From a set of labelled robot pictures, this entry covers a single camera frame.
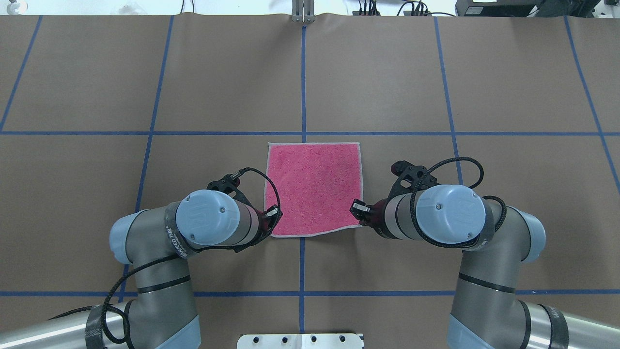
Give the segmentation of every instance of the white metal bracket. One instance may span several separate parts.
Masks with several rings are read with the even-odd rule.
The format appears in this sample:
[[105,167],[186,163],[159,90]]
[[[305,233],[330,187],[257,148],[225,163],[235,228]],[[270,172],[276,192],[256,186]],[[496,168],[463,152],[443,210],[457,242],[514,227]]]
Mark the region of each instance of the white metal bracket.
[[293,22],[314,22],[314,0],[293,0]]
[[237,349],[364,349],[358,333],[243,335]]

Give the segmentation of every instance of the gray metal bracket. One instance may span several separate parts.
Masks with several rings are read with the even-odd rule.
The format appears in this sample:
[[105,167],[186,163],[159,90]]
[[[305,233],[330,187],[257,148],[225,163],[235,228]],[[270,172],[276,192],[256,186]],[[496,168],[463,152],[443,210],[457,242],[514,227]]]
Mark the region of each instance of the gray metal bracket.
[[312,23],[314,18],[314,0],[293,0],[293,22]]

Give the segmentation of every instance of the round blue joint cover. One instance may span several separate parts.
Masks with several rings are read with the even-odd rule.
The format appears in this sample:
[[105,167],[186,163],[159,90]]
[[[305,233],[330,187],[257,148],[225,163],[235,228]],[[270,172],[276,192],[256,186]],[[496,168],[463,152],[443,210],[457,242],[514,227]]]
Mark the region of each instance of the round blue joint cover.
[[478,236],[486,211],[473,190],[442,184],[425,190],[415,207],[418,224],[428,237],[441,243],[461,243]]
[[233,198],[220,191],[201,189],[179,204],[177,226],[189,242],[213,246],[233,235],[239,217],[239,206]]
[[123,218],[117,220],[112,226],[112,229],[110,229],[110,249],[114,252],[114,258],[116,258],[120,263],[131,264],[129,258],[127,257],[125,245],[127,243],[127,234],[129,233],[129,229],[131,228],[133,221],[144,211],[148,210],[142,210],[134,214],[124,216]]
[[541,223],[538,218],[533,215],[519,211],[518,209],[510,206],[511,209],[517,211],[519,215],[525,221],[525,224],[529,229],[529,253],[528,256],[522,260],[522,263],[531,263],[538,259],[538,256],[541,255],[541,252],[544,250],[544,246],[547,243],[547,233],[544,231],[543,223]]

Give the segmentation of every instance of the pink cloth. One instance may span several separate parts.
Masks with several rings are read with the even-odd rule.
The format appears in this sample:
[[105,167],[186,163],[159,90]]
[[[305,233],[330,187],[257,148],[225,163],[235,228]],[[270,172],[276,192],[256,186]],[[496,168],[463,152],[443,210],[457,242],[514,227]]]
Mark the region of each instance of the pink cloth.
[[[275,237],[312,237],[359,227],[349,213],[363,199],[359,143],[269,143],[267,176],[273,180],[284,216]],[[265,187],[265,207],[275,204]]]

